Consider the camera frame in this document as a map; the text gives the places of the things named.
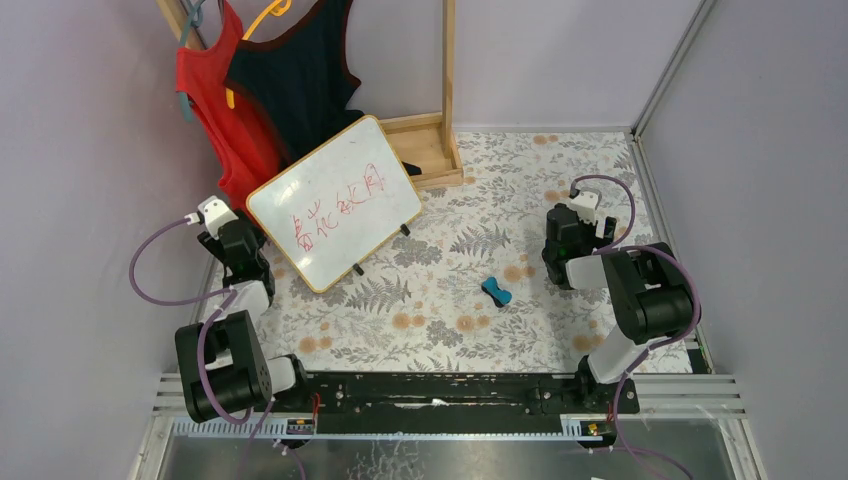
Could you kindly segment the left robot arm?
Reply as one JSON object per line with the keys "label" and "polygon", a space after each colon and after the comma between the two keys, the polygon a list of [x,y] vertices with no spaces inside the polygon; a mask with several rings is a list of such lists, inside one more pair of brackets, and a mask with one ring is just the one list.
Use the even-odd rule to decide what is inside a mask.
{"label": "left robot arm", "polygon": [[268,360],[254,322],[271,306],[275,281],[261,252],[266,237],[238,211],[213,236],[198,239],[225,267],[216,317],[175,333],[180,380],[189,416],[197,423],[223,418],[242,424],[238,412],[269,402],[280,409],[308,407],[312,398],[302,362],[294,354]]}

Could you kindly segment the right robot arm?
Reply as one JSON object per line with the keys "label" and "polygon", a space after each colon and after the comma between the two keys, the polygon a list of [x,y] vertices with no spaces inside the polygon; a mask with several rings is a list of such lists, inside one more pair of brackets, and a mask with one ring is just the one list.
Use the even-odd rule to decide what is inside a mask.
{"label": "right robot arm", "polygon": [[667,243],[600,251],[612,243],[614,224],[608,218],[599,238],[594,223],[563,203],[546,214],[542,260],[551,283],[565,291],[605,289],[613,309],[615,326],[566,382],[564,396],[589,410],[609,406],[632,364],[651,346],[685,332],[695,313],[692,288]]}

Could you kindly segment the blue whiteboard eraser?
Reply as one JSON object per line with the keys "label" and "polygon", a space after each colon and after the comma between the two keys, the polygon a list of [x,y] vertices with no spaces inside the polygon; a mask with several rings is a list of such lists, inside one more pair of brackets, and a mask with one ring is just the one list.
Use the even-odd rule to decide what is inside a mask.
{"label": "blue whiteboard eraser", "polygon": [[489,277],[481,284],[481,290],[488,295],[497,308],[503,308],[512,301],[512,294],[502,289],[495,277]]}

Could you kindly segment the yellow framed whiteboard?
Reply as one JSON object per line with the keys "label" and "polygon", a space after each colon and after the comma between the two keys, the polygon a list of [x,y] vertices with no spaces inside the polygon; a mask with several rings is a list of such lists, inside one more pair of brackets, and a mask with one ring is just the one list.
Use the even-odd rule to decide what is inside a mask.
{"label": "yellow framed whiteboard", "polygon": [[422,210],[379,121],[365,115],[252,192],[248,212],[315,293]]}

